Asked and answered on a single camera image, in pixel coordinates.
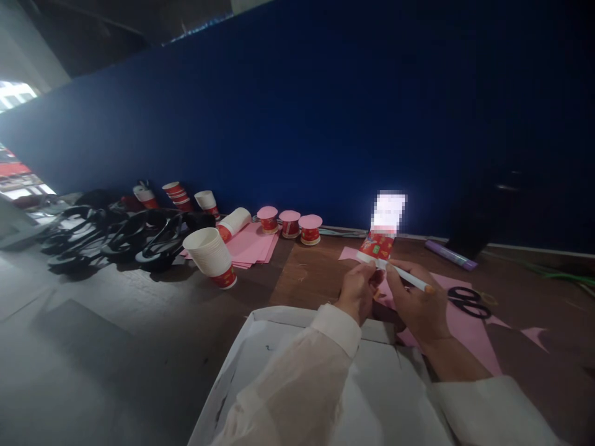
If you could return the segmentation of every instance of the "hand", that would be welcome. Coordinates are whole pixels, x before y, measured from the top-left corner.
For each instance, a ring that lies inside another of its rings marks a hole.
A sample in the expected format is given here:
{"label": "hand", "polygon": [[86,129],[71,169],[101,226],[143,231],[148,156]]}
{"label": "hand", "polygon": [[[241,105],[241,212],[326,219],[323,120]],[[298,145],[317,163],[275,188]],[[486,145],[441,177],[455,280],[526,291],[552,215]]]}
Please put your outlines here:
{"label": "hand", "polygon": [[335,306],[349,314],[361,326],[372,311],[372,298],[382,280],[384,272],[376,269],[373,261],[361,263],[345,274]]}
{"label": "hand", "polygon": [[428,294],[416,287],[405,289],[396,269],[387,266],[386,280],[392,291],[397,313],[407,324],[411,334],[422,345],[429,345],[440,339],[451,338],[446,323],[446,304],[448,299],[444,289],[438,285],[432,275],[422,266],[400,260],[390,259],[389,263],[432,285],[436,292]]}

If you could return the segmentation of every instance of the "dark blue backdrop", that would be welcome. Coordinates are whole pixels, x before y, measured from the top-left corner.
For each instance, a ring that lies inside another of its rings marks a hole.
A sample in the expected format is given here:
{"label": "dark blue backdrop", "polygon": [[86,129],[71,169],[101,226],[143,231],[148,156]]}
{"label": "dark blue backdrop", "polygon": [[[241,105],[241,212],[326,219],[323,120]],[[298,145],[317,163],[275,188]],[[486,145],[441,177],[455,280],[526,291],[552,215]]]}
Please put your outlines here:
{"label": "dark blue backdrop", "polygon": [[180,180],[222,211],[366,228],[398,189],[403,230],[441,236],[467,188],[520,166],[497,241],[592,250],[580,14],[418,3],[275,0],[0,115],[0,140],[59,193]]}

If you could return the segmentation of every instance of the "white cardboard box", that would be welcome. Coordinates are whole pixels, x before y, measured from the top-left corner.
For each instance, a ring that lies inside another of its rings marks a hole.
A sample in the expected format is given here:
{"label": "white cardboard box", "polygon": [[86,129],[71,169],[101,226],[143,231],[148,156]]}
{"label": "white cardboard box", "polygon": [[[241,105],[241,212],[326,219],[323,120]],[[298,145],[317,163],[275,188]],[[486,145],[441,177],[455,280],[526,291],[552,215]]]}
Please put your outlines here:
{"label": "white cardboard box", "polygon": [[[229,350],[188,446],[210,444],[236,395],[309,326],[315,311],[270,307],[248,316]],[[417,349],[394,345],[391,324],[368,320],[343,390],[343,416],[332,445],[452,445]]]}

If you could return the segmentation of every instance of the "scissors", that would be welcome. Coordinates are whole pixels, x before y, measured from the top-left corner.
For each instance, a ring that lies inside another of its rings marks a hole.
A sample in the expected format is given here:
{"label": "scissors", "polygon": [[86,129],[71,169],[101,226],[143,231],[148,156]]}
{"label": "scissors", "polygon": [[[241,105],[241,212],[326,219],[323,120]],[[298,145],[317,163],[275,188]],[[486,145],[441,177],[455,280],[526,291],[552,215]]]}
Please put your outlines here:
{"label": "scissors", "polygon": [[453,287],[448,290],[448,300],[450,300],[459,310],[464,311],[470,316],[478,319],[487,319],[491,317],[491,311],[489,308],[479,304],[478,302],[482,299],[482,296],[472,289],[465,287]]}

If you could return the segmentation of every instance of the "white sleeve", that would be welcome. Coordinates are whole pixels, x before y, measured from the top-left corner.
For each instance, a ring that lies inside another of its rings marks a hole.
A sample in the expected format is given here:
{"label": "white sleeve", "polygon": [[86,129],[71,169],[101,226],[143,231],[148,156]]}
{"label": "white sleeve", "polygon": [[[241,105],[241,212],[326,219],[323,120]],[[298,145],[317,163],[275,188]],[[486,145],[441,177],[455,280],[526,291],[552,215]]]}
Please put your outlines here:
{"label": "white sleeve", "polygon": [[360,339],[349,315],[321,306],[310,327],[238,394],[212,444],[328,444]]}
{"label": "white sleeve", "polygon": [[508,376],[434,384],[455,435],[465,445],[561,445],[545,419]]}

